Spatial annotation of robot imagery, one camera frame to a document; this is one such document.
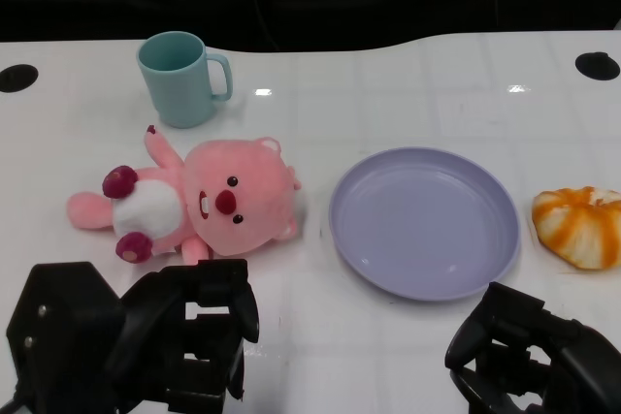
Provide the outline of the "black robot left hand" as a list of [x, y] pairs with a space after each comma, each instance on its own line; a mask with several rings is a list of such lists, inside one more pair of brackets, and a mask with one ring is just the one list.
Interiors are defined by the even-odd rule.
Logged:
[[143, 401], [219, 413], [244, 394], [259, 337], [243, 259], [170, 266], [118, 295], [88, 262], [39, 264], [7, 328], [17, 382], [4, 411], [128, 413]]

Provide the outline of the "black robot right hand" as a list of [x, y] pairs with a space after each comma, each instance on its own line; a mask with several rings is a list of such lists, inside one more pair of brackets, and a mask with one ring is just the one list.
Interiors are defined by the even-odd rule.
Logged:
[[598, 331], [557, 317], [543, 301], [492, 282], [444, 358], [472, 413], [617, 413], [620, 353]]

